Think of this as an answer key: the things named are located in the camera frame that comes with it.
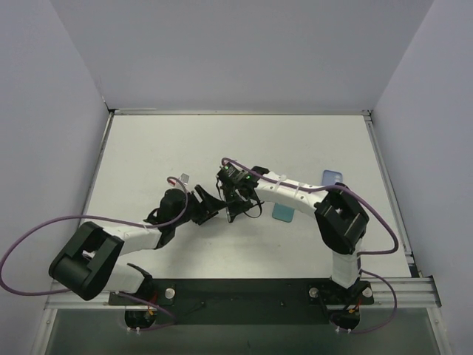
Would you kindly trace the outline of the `teal phone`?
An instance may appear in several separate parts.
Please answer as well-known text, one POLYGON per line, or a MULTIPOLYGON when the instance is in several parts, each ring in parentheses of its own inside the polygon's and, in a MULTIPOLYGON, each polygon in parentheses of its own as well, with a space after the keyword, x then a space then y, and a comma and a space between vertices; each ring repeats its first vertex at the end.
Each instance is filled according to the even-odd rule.
POLYGON ((272 218, 285 223, 291 223, 295 214, 295 209, 275 203, 272 211, 272 218))

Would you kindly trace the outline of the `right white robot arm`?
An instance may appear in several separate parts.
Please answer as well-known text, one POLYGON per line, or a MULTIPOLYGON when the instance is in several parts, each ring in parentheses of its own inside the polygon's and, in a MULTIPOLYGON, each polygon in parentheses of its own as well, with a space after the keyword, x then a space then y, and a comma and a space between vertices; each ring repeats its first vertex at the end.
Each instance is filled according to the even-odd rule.
POLYGON ((361 204, 342 190, 323 189, 278 175, 255 166, 251 171, 225 163, 217 173, 220 189, 228 204, 228 219, 246 212, 252 202, 274 203, 315 218, 324 244, 333 252, 330 279, 351 288, 360 277, 358 253, 369 217, 361 204))

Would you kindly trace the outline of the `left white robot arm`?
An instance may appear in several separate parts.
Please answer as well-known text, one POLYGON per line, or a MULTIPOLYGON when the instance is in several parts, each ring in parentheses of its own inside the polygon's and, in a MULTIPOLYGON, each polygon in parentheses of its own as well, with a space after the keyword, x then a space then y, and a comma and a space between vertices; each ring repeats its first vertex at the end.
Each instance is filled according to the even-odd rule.
POLYGON ((60 250, 49 275, 83 300, 102 291, 123 292, 135 304, 153 297, 153 276, 133 263, 118 264, 119 257, 166 246, 176 229, 187 222, 202 225, 227 204, 197 185, 192 192, 169 189, 160 205, 145 219, 145 226, 99 226, 83 223, 60 250))

